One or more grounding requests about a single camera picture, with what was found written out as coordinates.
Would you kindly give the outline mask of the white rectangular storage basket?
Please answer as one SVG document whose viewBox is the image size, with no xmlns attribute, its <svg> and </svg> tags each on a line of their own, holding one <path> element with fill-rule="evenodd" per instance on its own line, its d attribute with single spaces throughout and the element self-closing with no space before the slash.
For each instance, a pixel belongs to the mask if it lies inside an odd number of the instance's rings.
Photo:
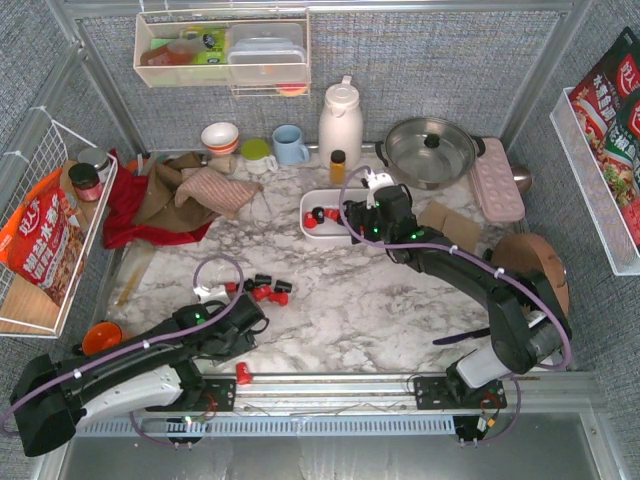
<svg viewBox="0 0 640 480">
<path fill-rule="evenodd" d="M 300 200 L 300 229 L 308 243 L 316 247 L 344 247 L 352 244 L 348 230 L 340 220 L 345 202 L 365 201 L 365 189 L 347 188 L 343 202 L 341 190 L 321 189 L 305 193 Z"/>
</svg>

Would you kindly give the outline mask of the pink striped cloth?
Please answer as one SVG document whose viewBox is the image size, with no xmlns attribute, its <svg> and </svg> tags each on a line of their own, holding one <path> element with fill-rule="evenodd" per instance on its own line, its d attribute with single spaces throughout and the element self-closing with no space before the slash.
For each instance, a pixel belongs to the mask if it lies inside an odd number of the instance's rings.
<svg viewBox="0 0 640 480">
<path fill-rule="evenodd" d="M 193 199 L 212 212 L 236 219 L 242 207 L 263 190 L 261 184 L 228 179 L 209 167 L 186 168 L 175 193 L 175 205 L 181 207 Z"/>
</svg>

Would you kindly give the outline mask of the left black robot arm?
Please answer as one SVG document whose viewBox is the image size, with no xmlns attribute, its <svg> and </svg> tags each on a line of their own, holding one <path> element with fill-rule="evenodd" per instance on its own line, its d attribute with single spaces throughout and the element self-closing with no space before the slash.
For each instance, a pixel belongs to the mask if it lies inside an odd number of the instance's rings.
<svg viewBox="0 0 640 480">
<path fill-rule="evenodd" d="M 269 320 L 252 296 L 182 307 L 152 329 L 92 355 L 23 369 L 9 398 L 23 452 L 49 453 L 102 419 L 138 409 L 188 410 L 209 386 L 198 358 L 230 361 L 256 346 Z"/>
</svg>

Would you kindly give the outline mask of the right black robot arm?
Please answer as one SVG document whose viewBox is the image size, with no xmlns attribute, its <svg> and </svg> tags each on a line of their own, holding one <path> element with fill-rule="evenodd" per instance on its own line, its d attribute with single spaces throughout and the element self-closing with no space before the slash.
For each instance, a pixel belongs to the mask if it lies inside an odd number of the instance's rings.
<svg viewBox="0 0 640 480">
<path fill-rule="evenodd" d="M 571 329 L 546 275 L 494 267 L 442 232 L 418 224 L 403 186 L 386 186 L 340 212 L 354 242 L 385 250 L 396 264 L 434 276 L 465 293 L 488 314 L 489 343 L 446 370 L 457 403 L 510 373 L 525 374 L 557 351 L 570 355 Z"/>
</svg>

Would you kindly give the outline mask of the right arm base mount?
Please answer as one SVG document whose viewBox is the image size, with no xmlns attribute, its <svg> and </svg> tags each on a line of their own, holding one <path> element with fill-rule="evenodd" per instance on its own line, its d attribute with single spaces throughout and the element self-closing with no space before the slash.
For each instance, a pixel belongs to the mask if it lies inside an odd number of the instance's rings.
<svg viewBox="0 0 640 480">
<path fill-rule="evenodd" d="M 456 365 L 448 367 L 444 374 L 418 376 L 412 381 L 419 410 L 502 409 L 508 406 L 501 380 L 471 387 L 457 372 Z"/>
</svg>

